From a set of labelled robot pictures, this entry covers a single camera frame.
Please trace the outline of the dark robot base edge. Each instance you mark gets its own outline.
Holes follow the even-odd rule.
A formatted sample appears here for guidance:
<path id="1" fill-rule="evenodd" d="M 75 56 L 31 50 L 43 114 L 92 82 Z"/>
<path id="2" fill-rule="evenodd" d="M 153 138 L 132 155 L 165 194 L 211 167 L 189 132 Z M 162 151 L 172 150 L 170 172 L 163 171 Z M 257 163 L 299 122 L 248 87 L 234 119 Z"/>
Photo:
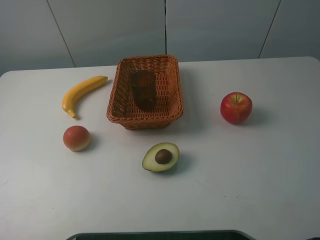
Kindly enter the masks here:
<path id="1" fill-rule="evenodd" d="M 68 240 L 253 240 L 237 230 L 78 233 Z"/>

